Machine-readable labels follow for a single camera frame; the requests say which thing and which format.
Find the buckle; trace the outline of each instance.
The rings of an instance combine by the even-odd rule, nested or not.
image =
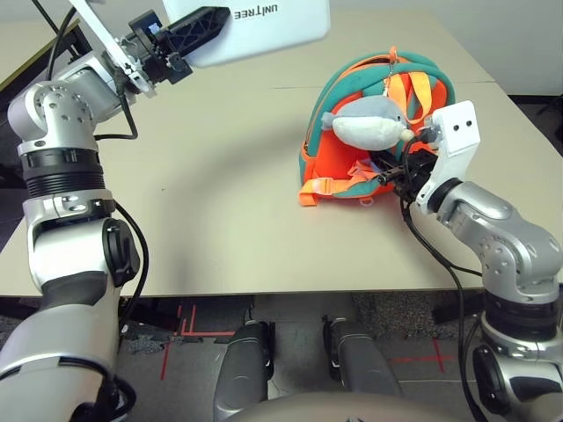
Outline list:
[[[333,178],[315,178],[313,192],[317,195],[331,196],[333,194]]]

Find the wall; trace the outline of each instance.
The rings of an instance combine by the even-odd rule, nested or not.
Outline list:
[[[42,3],[57,23],[69,8],[66,0]],[[507,93],[563,92],[563,0],[331,0],[331,5],[378,9],[382,18],[384,8],[428,10]],[[0,7],[0,22],[40,19],[30,1],[0,0]],[[96,9],[116,35],[128,33],[128,21],[148,9],[165,15],[158,0],[108,0]]]

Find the orange strap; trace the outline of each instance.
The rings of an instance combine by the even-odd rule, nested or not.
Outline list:
[[[347,191],[351,186],[368,182],[377,176],[370,165],[357,161],[348,172],[352,178],[340,180],[334,178],[311,178],[299,191],[299,203],[303,206],[318,204],[318,196],[333,196]]]
[[[409,72],[408,76],[411,78],[411,82],[413,83],[413,90],[414,95],[419,100],[420,106],[422,107],[422,115],[418,119],[408,119],[408,122],[412,125],[424,120],[424,118],[430,112],[430,108],[432,107],[432,88],[430,86],[430,79],[428,79],[428,75],[424,72]],[[401,112],[405,116],[406,113],[406,89],[405,85],[403,84],[403,79],[401,79],[401,75],[391,75],[389,78],[389,98],[394,99],[397,101]]]

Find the stuffed toy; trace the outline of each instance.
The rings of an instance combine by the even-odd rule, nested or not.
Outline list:
[[[389,149],[414,137],[397,103],[384,95],[358,98],[336,114],[324,113],[321,122],[323,130],[332,129],[345,144],[367,151]]]

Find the black cable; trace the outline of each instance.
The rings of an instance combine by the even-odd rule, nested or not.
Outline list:
[[[464,288],[459,281],[459,278],[453,271],[453,265],[451,262],[446,259],[432,244],[416,229],[413,223],[413,218],[410,212],[410,206],[412,202],[408,202],[405,205],[405,202],[401,199],[400,200],[400,209],[401,214],[403,215],[403,220],[406,223],[406,226],[411,230],[413,236],[424,246],[424,248],[430,252],[430,254],[438,261],[438,263],[443,266],[446,271],[450,274],[451,278],[454,280],[457,288],[457,300],[459,302],[459,314],[458,314],[458,325],[457,325],[457,360],[459,363],[459,373],[461,376],[462,388],[465,395],[465,400],[472,412],[473,417],[478,422],[487,422],[485,414],[479,408],[471,391],[469,390],[469,383],[467,382],[467,371],[465,368],[465,360],[466,360],[466,348],[469,347],[464,341],[464,318],[465,318],[465,309],[464,309]],[[477,273],[473,270],[468,270],[467,272]]]
[[[53,77],[53,69],[55,68],[55,59],[58,55],[59,49],[61,48],[62,40],[64,39],[64,33],[67,30],[67,26],[69,26],[72,17],[77,12],[74,7],[71,7],[70,10],[67,12],[66,16],[62,20],[61,27],[55,37],[55,44],[51,47],[51,54],[49,55],[49,61],[47,65],[47,74],[45,75],[45,79],[50,81]]]
[[[131,114],[131,109],[129,108],[129,103],[127,102],[127,97],[125,95],[125,83],[127,77],[120,73],[114,75],[113,80],[115,81],[117,95],[120,99],[121,110],[123,110],[123,113],[125,114],[125,119],[127,119],[129,129],[131,130],[131,135],[94,135],[94,139],[96,141],[101,141],[102,139],[137,139],[139,133],[137,132],[137,126],[135,124],[135,120],[133,119],[133,115]]]
[[[125,404],[113,411],[112,420],[121,418],[132,411],[133,406],[135,406],[135,402],[137,401],[137,394],[135,393],[133,387],[131,387],[131,384],[117,375],[113,378],[113,382],[125,398]]]
[[[55,22],[53,22],[53,19],[51,19],[51,17],[48,15],[47,11],[43,8],[42,4],[39,3],[39,0],[32,0],[32,3],[35,5],[41,16],[47,21],[48,25],[51,26],[53,32],[59,33],[59,28],[56,27]],[[67,49],[69,50],[69,53],[72,55],[74,59],[78,58],[78,53],[75,51],[75,49],[72,46],[68,46]]]
[[[405,219],[405,214],[403,212],[403,209],[401,208],[401,214],[403,214],[403,219]],[[409,229],[413,232],[414,236],[417,238],[417,240],[419,242],[421,242],[424,247],[430,251],[430,253],[432,254],[432,256],[436,259],[441,260],[444,264],[446,264],[447,266],[451,267],[454,270],[458,270],[461,271],[462,273],[468,273],[468,274],[472,274],[472,275],[476,275],[477,277],[482,277],[483,274],[479,271],[475,271],[475,270],[471,270],[469,268],[465,268],[463,266],[457,266],[456,264],[453,264],[449,259],[447,259],[446,257],[444,257],[436,248],[434,248],[430,242],[428,242],[424,236],[418,231],[418,229],[416,229],[416,227],[413,224],[413,219],[409,217],[409,221],[410,224],[405,221],[407,223],[407,226],[409,226]]]
[[[417,142],[418,139],[416,136],[411,139],[409,142],[406,143],[405,149],[403,149],[403,154],[401,155],[401,164],[403,165],[403,170],[405,171],[406,176],[406,191],[411,192],[413,187],[413,178],[411,176],[411,172],[408,170],[408,154],[411,150],[411,147]]]
[[[147,274],[149,273],[149,246],[147,245],[147,240],[144,238],[143,232],[138,224],[135,222],[133,217],[125,210],[124,207],[116,200],[115,201],[115,208],[117,211],[123,215],[123,218],[127,221],[127,223],[133,228],[133,231],[137,235],[139,239],[139,243],[141,244],[141,250],[143,252],[143,265],[141,269],[141,277],[139,278],[139,282],[137,283],[137,287],[135,288],[135,292],[129,299],[127,305],[125,305],[125,309],[121,312],[120,316],[120,332],[123,328],[123,325],[129,320],[131,317],[131,313],[133,312],[133,308],[135,307],[137,301],[139,300],[139,296],[141,296],[141,292],[143,291],[144,284],[147,280]]]
[[[467,381],[467,356],[469,355],[469,346],[471,345],[471,342],[473,340],[473,336],[475,336],[475,331],[477,331],[477,329],[480,326],[481,326],[481,314],[477,315],[477,319],[475,319],[475,321],[473,322],[473,325],[472,325],[471,329],[469,330],[469,333],[467,334],[467,338],[465,339],[464,355],[462,357],[462,362],[461,362],[461,365],[459,367],[460,375],[462,376],[462,380],[465,378],[465,380]],[[472,395],[471,391],[469,390],[469,384],[467,382],[465,382],[465,383],[462,382],[462,388],[464,389],[465,399],[468,401],[467,403],[469,404],[469,407],[472,410],[473,417],[478,421],[485,421],[486,422],[485,415],[483,414],[482,410],[479,408],[479,405],[477,404],[477,402],[475,402],[475,399],[473,398],[473,395]]]

